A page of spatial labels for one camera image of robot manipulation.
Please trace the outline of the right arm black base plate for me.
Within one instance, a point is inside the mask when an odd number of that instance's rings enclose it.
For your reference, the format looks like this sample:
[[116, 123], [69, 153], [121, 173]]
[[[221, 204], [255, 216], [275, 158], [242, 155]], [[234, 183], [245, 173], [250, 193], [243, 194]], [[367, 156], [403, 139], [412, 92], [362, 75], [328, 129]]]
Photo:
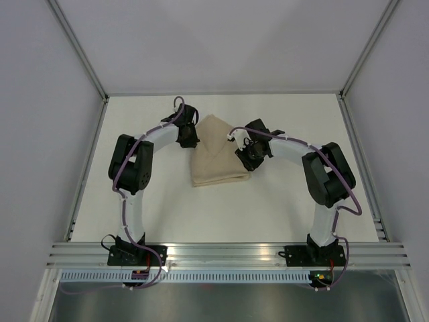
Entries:
[[333, 248], [311, 248], [307, 246], [285, 246], [278, 255], [286, 260], [287, 267], [341, 267], [346, 264], [342, 246]]

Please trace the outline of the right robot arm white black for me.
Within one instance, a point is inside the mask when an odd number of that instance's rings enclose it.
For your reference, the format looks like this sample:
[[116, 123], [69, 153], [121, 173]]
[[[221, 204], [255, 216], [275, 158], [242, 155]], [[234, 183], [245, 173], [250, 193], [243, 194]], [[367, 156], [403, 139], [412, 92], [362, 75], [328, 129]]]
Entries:
[[315, 202], [312, 228], [305, 245], [285, 246], [278, 254], [288, 267], [345, 267], [347, 246], [336, 234], [340, 210], [349, 210], [344, 202], [352, 199], [361, 215], [361, 206], [353, 194], [356, 179], [341, 147], [334, 142], [317, 146], [293, 138], [277, 129], [269, 131], [261, 119], [243, 127], [234, 127], [227, 135], [235, 142], [235, 155], [245, 169], [254, 171], [265, 158], [285, 158], [302, 167], [308, 192]]

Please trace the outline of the beige cloth napkin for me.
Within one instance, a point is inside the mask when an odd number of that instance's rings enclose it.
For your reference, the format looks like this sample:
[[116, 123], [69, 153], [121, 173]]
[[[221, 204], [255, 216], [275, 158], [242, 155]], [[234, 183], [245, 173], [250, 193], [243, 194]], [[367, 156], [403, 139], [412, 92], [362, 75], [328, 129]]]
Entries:
[[232, 126], [215, 115], [207, 115], [196, 126], [199, 138], [190, 157], [193, 187], [249, 180], [250, 172], [235, 155], [237, 146], [227, 140]]

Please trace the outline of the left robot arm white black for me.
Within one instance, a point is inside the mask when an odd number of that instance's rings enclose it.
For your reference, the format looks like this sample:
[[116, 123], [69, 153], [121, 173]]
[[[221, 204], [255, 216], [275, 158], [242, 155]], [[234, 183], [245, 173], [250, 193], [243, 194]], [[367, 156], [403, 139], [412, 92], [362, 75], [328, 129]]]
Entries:
[[120, 197], [121, 218], [115, 244], [109, 249], [108, 265], [165, 265], [167, 247], [149, 246], [145, 242], [143, 194], [151, 179], [154, 154], [170, 144], [179, 144], [184, 149], [195, 148], [199, 142], [198, 121], [198, 110], [181, 103], [172, 115], [146, 133], [118, 137], [108, 176], [113, 192]]

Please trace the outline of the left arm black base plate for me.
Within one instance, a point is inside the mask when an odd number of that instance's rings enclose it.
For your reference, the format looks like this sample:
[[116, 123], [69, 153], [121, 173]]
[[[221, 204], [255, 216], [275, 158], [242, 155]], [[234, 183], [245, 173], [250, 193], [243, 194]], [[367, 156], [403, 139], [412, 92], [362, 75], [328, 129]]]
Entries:
[[151, 251], [133, 245], [111, 246], [107, 260], [108, 266], [164, 266], [168, 257], [165, 245], [148, 245]]

